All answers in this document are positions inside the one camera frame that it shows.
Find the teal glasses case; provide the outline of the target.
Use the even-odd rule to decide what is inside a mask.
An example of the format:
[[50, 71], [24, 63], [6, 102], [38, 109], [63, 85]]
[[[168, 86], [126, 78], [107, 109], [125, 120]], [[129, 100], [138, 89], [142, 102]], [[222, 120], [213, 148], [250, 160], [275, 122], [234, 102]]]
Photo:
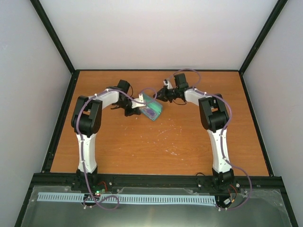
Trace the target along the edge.
[[147, 104], [146, 107], [154, 109], [156, 112], [159, 113], [159, 116], [160, 116], [160, 114], [162, 112], [162, 109], [163, 109], [163, 106], [159, 102], [154, 101], [154, 99], [152, 97], [148, 96], [148, 95], [147, 95], [147, 102], [151, 102], [151, 103]]

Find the pink transparent sunglasses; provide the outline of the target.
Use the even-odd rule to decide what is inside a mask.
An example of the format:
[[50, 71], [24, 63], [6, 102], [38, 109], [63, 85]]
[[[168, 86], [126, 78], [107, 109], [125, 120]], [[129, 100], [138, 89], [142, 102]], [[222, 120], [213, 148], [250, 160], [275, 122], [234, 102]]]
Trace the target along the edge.
[[157, 113], [155, 112], [155, 110], [152, 109], [152, 108], [149, 108], [149, 107], [146, 107], [145, 110], [144, 110], [144, 112], [146, 113], [146, 115], [148, 117], [151, 117], [151, 118], [153, 118], [153, 117], [155, 117], [157, 115]]

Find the light blue cleaning cloth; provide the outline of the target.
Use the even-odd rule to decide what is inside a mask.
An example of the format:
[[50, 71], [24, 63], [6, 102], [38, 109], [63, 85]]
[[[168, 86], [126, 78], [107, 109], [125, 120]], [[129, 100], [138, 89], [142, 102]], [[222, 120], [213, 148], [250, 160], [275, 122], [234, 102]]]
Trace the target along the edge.
[[141, 109], [141, 112], [152, 121], [155, 121], [159, 117], [159, 113], [150, 108]]

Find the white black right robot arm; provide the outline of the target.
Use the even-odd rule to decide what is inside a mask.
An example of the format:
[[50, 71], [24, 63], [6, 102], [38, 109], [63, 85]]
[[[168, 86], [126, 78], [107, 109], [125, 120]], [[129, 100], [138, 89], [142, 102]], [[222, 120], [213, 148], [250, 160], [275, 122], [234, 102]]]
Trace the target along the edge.
[[225, 190], [234, 181], [234, 171], [227, 148], [227, 124], [230, 117], [221, 94], [211, 95], [196, 87], [190, 87], [184, 73], [175, 74], [175, 87], [169, 79], [163, 81], [163, 88], [157, 92], [157, 99], [173, 102], [180, 98], [199, 107], [203, 128], [207, 131], [213, 153], [212, 186], [216, 191]]

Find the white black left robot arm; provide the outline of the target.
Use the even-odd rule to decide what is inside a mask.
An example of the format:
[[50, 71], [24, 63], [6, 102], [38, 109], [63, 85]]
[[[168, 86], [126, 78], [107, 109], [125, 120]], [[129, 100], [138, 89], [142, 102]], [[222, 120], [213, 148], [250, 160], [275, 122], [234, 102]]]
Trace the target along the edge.
[[92, 96], [79, 96], [71, 119], [79, 145], [77, 177], [87, 190], [98, 186], [98, 165], [95, 158], [95, 141], [101, 127], [102, 111], [110, 105], [124, 109], [125, 116], [139, 115], [140, 107], [145, 107], [145, 99], [140, 93], [137, 98], [128, 95], [130, 83], [120, 80], [117, 86], [107, 87]]

